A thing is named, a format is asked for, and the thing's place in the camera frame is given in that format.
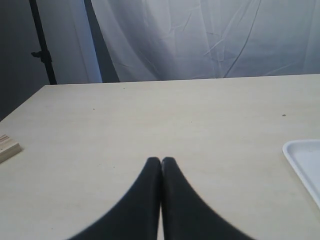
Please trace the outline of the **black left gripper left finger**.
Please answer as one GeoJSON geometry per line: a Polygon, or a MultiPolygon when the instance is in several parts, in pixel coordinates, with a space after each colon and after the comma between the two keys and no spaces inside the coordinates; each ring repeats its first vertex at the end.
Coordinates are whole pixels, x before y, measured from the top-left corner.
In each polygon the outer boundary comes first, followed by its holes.
{"type": "Polygon", "coordinates": [[[147,159],[127,193],[73,240],[156,240],[161,204],[161,162],[147,159]]]}

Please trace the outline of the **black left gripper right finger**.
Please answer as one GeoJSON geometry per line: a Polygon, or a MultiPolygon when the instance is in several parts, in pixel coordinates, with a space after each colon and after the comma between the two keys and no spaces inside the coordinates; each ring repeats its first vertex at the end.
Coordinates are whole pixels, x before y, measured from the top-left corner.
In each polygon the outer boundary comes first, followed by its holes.
{"type": "Polygon", "coordinates": [[[196,193],[173,157],[162,167],[162,227],[166,240],[251,240],[196,193]]]}

